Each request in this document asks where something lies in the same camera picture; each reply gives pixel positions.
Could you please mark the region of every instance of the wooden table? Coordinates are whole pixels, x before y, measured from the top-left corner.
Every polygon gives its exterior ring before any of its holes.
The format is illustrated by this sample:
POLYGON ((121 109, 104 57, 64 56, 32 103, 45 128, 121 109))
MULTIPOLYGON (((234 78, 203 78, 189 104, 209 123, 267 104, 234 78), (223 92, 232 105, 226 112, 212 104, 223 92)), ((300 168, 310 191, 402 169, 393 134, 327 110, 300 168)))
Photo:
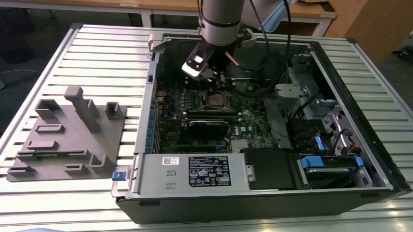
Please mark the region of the wooden table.
MULTIPOLYGON (((0 0, 0 6, 135 13, 141 15, 145 28, 153 25, 152 15, 197 16, 196 0, 0 0)), ((318 3, 304 2, 294 3, 290 10, 292 22, 316 24, 312 36, 322 37, 336 13, 324 11, 318 3)))
MULTIPOLYGON (((147 9, 145 15, 143 14, 144 27, 152 27, 149 16, 147 15, 197 15, 196 0, 141 0, 141 8, 147 9)), ((331 20, 336 18, 335 12, 327 12, 323 10, 318 3, 296 2, 290 6, 291 21, 300 23, 316 24, 312 35, 322 37, 331 20)))

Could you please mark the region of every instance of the barcode sticker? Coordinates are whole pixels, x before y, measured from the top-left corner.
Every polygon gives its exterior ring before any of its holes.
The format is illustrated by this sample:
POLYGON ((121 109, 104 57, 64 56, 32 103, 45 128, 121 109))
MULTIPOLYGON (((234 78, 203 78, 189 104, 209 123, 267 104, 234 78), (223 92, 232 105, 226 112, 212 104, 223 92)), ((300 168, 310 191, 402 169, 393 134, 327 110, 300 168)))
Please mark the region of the barcode sticker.
POLYGON ((163 157, 161 165, 179 165, 179 157, 163 157))

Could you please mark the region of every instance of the workbench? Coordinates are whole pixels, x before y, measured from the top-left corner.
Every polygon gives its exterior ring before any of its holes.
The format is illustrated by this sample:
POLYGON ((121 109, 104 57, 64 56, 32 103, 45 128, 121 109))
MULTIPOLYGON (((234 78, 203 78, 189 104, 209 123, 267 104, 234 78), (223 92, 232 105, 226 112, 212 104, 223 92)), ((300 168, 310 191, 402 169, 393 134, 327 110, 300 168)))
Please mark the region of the workbench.
MULTIPOLYGON (((66 86, 83 87, 95 104, 119 102, 128 107, 117 155, 117 169, 132 165, 148 72, 148 35, 152 32, 185 33, 195 30, 148 29, 74 25, 56 50, 21 108, 0 138, 0 231, 32 228, 62 231, 375 231, 405 232, 413 228, 413 194, 386 203, 365 205, 338 216, 222 221, 193 224, 136 225, 115 204, 112 196, 125 192, 128 182, 111 179, 10 183, 6 170, 14 162, 36 113, 40 99, 69 103, 66 86)), ((284 39, 268 35, 271 39, 284 39)), ((295 41, 308 37, 294 36, 295 41)), ((371 64, 359 46, 344 39, 316 40, 348 91, 413 187, 413 112, 371 64)))
MULTIPOLYGON (((197 16, 196 0, 0 0, 0 6, 140 14, 145 28, 153 26, 152 15, 197 16)), ((336 13, 304 2, 291 4, 290 10, 291 21, 316 24, 312 36, 322 37, 336 13)))

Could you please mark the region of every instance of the black cable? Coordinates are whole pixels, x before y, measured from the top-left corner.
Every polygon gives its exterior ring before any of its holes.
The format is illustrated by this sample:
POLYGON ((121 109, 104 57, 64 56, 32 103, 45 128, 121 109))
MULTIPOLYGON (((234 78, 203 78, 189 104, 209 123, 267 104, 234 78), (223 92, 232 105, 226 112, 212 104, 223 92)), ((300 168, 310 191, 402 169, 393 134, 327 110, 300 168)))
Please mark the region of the black cable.
POLYGON ((300 110, 303 110, 304 107, 315 100, 315 98, 318 97, 319 94, 320 94, 320 91, 318 90, 318 91, 308 97, 307 101, 298 107, 296 111, 295 111, 294 114, 292 114, 292 117, 295 117, 296 114, 298 114, 298 112, 299 112, 300 110))
POLYGON ((335 138, 335 141, 334 141, 334 145, 331 146, 331 151, 328 152, 328 156, 331 156, 334 154, 335 147, 336 147, 336 144, 338 144, 338 141, 339 141, 339 137, 340 137, 342 133, 344 133, 346 131, 348 131, 348 129, 342 129, 339 131, 336 138, 335 138))
POLYGON ((250 3, 251 3, 252 10, 254 10, 254 15, 255 15, 258 23, 259 23, 259 27, 263 30, 263 39, 264 39, 264 44, 266 44, 266 55, 264 55, 266 58, 264 58, 264 62, 256 68, 246 68, 242 65, 239 65, 238 68, 240 68, 242 70, 246 70, 246 71, 258 71, 258 70, 260 70, 264 67, 266 60, 267 60, 267 57, 270 55, 270 42, 268 42, 268 38, 266 37, 266 32, 264 32, 264 29, 263 29, 263 24, 260 22, 259 15, 258 15, 256 8, 255 8, 252 0, 250 0, 250 3))
POLYGON ((199 0, 196 0, 196 4, 197 4, 197 14, 199 14, 199 17, 201 18, 201 16, 200 16, 200 6, 199 6, 199 0))
POLYGON ((226 82, 223 82, 222 80, 212 78, 212 80, 215 80, 219 84, 227 86, 234 92, 236 92, 238 94, 240 94, 242 96, 244 96, 247 98, 255 98, 255 97, 267 93, 267 91, 271 89, 272 85, 275 84, 275 82, 278 80, 276 77, 283 73, 284 66, 287 66, 286 64, 287 64, 287 59, 288 59, 288 54, 290 54, 290 44, 291 44, 291 12, 290 12, 290 6, 288 6, 287 0, 283 0, 283 4, 284 4, 284 8, 286 8, 286 15, 287 15, 287 39, 286 39, 286 48, 284 48, 282 67, 279 69, 278 74, 275 75, 275 79, 274 79, 272 83, 258 94, 251 95, 251 94, 243 93, 236 88, 234 88, 231 85, 227 85, 226 82))

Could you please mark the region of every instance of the wooden cabinet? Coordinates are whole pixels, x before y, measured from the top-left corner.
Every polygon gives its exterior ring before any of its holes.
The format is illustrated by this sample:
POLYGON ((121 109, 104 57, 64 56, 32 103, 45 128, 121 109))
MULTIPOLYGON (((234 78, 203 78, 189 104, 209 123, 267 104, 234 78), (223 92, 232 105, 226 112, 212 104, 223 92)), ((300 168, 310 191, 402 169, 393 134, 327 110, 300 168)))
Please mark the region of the wooden cabinet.
POLYGON ((379 66, 413 30, 413 0, 330 0, 338 17, 324 37, 352 38, 379 66))

